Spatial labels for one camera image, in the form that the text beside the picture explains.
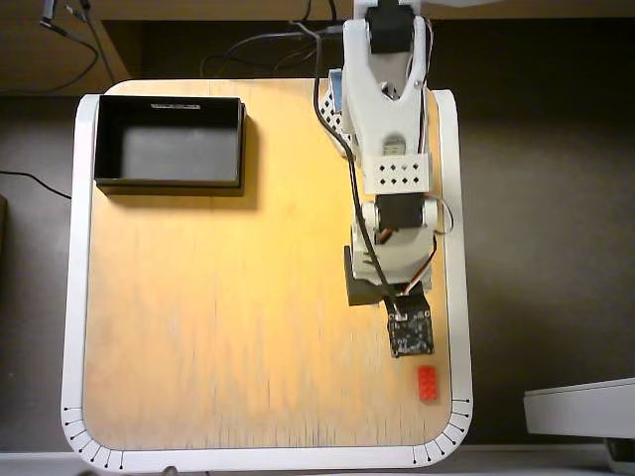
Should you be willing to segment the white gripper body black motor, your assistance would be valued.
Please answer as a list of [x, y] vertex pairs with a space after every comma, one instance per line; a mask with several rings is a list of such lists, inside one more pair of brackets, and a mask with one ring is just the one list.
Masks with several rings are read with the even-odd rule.
[[374, 285], [363, 279], [355, 279], [352, 274], [352, 260], [349, 246], [344, 247], [344, 274], [349, 306], [378, 304], [385, 302], [388, 310], [429, 310], [422, 282], [417, 282], [407, 295], [401, 292], [406, 284], [394, 286], [395, 298], [390, 300], [381, 285]]

